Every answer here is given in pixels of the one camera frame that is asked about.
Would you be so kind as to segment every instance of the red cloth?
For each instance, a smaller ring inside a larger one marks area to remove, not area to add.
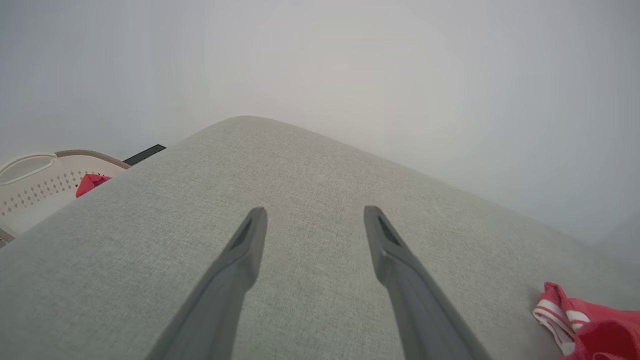
[[[102,184],[103,182],[111,179],[108,176],[96,175],[96,174],[85,174],[78,185],[78,190],[76,191],[76,198],[88,193],[93,190],[96,186]]]
[[[562,360],[640,359],[640,311],[570,299],[546,282],[533,316],[553,333]]]

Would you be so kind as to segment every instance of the gray fabric cushion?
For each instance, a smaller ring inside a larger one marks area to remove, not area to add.
[[[632,264],[395,163],[268,119],[217,123],[0,250],[1,359],[143,359],[254,206],[269,224],[236,359],[399,359],[362,220],[378,205],[496,359],[560,355],[545,281],[637,307]]]

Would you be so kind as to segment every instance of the red and white striped fabric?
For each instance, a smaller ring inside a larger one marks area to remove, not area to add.
[[[563,360],[640,359],[640,311],[569,299],[546,282],[533,316],[554,335]]]

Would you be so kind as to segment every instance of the red fabric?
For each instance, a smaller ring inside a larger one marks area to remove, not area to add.
[[[544,326],[551,325],[561,349],[571,349],[575,343],[575,350],[565,353],[562,360],[640,359],[640,311],[620,311],[568,298],[560,285],[547,282],[534,316]]]
[[[102,184],[103,182],[111,179],[108,176],[96,175],[96,174],[85,174],[78,185],[78,190],[76,191],[76,197],[80,197],[89,191],[93,190],[96,186]]]

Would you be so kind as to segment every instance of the white wall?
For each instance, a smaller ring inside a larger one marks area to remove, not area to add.
[[[12,1],[3,156],[260,115],[587,241],[640,210],[637,1]]]

